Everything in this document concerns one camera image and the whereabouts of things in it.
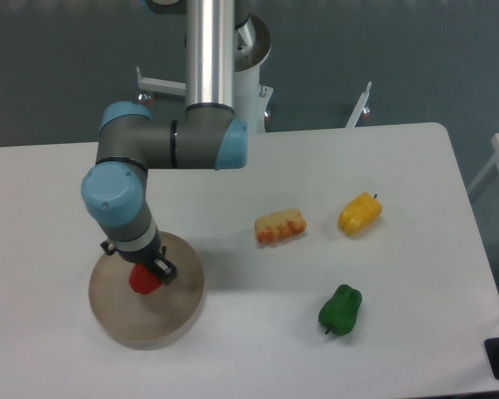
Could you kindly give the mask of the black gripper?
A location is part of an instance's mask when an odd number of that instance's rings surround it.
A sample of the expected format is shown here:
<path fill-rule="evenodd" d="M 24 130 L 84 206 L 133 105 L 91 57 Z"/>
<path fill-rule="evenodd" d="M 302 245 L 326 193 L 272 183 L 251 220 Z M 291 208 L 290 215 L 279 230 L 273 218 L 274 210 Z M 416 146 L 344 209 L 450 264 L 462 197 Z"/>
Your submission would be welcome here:
<path fill-rule="evenodd" d="M 144 264 L 148 270 L 164 285 L 170 285 L 177 277 L 177 267 L 161 253 L 161 239 L 154 236 L 148 244 L 136 249 L 125 249 L 124 243 L 115 246 L 106 239 L 100 247 L 107 256 L 112 256 L 116 251 L 127 262 Z"/>

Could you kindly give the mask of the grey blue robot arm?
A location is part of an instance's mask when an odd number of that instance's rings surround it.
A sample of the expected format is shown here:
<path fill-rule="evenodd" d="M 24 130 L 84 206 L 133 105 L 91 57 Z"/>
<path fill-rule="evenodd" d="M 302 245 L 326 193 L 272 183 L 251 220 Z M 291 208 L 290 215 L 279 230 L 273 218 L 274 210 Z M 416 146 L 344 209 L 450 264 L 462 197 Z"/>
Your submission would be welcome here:
<path fill-rule="evenodd" d="M 177 267 L 166 257 L 146 203 L 149 170 L 240 169 L 247 162 L 248 128 L 235 116 L 235 39 L 249 18 L 242 1 L 189 1 L 183 120 L 154 122 L 143 105 L 106 108 L 96 164 L 81 184 L 90 216 L 107 238 L 107 255 L 141 264 L 171 283 Z"/>

